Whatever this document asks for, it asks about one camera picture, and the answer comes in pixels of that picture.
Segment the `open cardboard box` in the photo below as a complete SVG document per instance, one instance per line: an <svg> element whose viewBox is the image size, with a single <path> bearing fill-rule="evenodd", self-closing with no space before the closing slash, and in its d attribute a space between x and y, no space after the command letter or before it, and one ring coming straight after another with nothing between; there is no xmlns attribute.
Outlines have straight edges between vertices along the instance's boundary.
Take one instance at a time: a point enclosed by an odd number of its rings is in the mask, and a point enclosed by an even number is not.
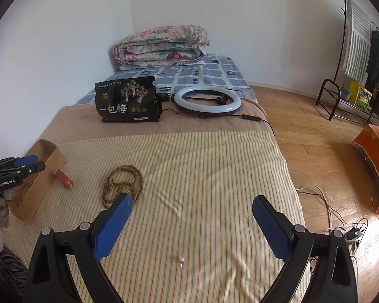
<svg viewBox="0 0 379 303"><path fill-rule="evenodd" d="M27 155L36 155L45 163L45 170L28 176L22 185L13 189L9 208L16 217L30 224L55 179L55 172L65 166L66 159L55 143L44 139L38 140Z"/></svg>

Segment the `white power strip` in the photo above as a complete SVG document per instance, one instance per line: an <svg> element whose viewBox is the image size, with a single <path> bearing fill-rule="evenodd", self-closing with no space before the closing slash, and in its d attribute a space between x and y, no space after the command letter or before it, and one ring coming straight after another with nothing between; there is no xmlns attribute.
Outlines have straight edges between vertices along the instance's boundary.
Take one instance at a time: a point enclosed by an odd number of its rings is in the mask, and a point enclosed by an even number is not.
<svg viewBox="0 0 379 303"><path fill-rule="evenodd" d="M336 227L336 230L341 232L349 248L351 250L352 249L355 250L359 248L360 243L362 242L362 239L366 232L366 227L365 226L352 226L350 229L346 229L344 227L338 226Z"/></svg>

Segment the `brown bed cover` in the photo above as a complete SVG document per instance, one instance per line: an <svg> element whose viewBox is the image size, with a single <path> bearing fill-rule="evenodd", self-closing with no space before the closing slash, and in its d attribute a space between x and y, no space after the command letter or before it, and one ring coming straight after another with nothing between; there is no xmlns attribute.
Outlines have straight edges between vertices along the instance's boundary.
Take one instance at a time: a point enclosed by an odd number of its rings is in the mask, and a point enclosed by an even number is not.
<svg viewBox="0 0 379 303"><path fill-rule="evenodd" d="M243 99L233 116L200 118L180 111L172 102L163 103L164 111L157 122L103 122L95 105L67 106L58 111L41 138L56 144L81 140L111 138L126 135L163 133L267 131L274 139L274 131L266 122L267 116L253 100Z"/></svg>

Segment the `striped yellow bed blanket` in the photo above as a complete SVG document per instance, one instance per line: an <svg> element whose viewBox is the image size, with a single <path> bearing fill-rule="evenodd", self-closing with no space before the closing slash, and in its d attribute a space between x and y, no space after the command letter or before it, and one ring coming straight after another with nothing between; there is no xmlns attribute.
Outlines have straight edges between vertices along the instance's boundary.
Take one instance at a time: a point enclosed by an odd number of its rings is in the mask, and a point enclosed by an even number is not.
<svg viewBox="0 0 379 303"><path fill-rule="evenodd" d="M53 182L30 224L11 215L5 245L28 264L42 229L93 220L105 179L135 166L142 193L102 261L125 302L259 302L283 264L253 217L254 197L305 221L286 160L264 131L129 135L59 149L73 188Z"/></svg>

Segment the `black snack bag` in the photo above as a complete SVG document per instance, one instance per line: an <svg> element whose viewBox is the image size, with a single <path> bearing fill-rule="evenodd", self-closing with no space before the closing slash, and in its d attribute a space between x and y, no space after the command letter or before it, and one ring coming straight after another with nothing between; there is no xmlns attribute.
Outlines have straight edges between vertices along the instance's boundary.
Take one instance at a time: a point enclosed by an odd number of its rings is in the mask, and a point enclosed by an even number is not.
<svg viewBox="0 0 379 303"><path fill-rule="evenodd" d="M95 94L103 122L157 122L163 112L153 76L99 82Z"/></svg>

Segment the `black clothes rack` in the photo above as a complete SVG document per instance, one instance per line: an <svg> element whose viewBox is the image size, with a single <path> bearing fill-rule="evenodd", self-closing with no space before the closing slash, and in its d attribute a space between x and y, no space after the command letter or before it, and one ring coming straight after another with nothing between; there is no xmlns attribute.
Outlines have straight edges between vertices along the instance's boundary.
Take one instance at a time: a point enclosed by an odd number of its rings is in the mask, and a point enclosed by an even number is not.
<svg viewBox="0 0 379 303"><path fill-rule="evenodd" d="M316 106L321 107L324 110L326 119L329 121L338 119L358 124L360 126L365 126L366 124L379 125L379 116L373 112L370 105L368 106L368 109L364 111L348 102L350 97L348 89L351 81L354 80L346 76L342 70L346 40L346 0L343 0L342 11L344 17L342 43L336 72L332 78L326 78L323 80L316 99ZM370 22L372 30L379 31L379 28L374 24L371 18Z"/></svg>

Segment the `yellow crate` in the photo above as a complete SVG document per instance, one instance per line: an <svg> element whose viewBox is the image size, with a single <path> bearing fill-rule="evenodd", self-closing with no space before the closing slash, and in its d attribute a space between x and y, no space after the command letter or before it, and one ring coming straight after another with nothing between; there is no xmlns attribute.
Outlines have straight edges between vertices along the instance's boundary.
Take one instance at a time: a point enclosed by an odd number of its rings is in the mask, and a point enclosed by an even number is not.
<svg viewBox="0 0 379 303"><path fill-rule="evenodd" d="M366 111L372 99L372 94L356 81L351 81L348 91L350 92L348 102L355 107Z"/></svg>

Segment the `folded floral quilt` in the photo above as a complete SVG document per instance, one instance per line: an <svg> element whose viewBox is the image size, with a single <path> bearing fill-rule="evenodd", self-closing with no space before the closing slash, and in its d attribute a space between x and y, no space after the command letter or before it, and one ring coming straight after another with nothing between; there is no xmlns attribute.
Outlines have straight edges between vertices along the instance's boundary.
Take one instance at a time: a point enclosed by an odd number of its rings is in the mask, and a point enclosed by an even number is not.
<svg viewBox="0 0 379 303"><path fill-rule="evenodd" d="M186 65L202 62L210 46L207 30L199 25L172 25L123 38L113 48L113 58L121 66Z"/></svg>

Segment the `blue checkered bed sheet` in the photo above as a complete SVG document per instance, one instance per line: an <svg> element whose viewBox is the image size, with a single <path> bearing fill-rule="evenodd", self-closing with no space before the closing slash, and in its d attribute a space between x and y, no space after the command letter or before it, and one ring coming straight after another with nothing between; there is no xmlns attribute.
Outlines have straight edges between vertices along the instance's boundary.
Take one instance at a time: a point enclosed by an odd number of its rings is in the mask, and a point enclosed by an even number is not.
<svg viewBox="0 0 379 303"><path fill-rule="evenodd" d="M206 85L226 88L236 92L241 98L257 100L234 61L222 56L207 56L199 64L125 68L114 73L109 79L149 76L155 78L158 94L171 95L181 88Z"/></svg>

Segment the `striped hanging towel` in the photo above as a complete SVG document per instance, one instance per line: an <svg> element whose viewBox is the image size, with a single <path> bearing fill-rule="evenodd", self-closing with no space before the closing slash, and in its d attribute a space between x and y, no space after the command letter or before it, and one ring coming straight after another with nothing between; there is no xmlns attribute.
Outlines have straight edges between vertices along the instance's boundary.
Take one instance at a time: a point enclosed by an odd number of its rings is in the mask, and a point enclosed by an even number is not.
<svg viewBox="0 0 379 303"><path fill-rule="evenodd" d="M372 27L369 16L354 1L346 0L344 74L364 84L370 57Z"/></svg>

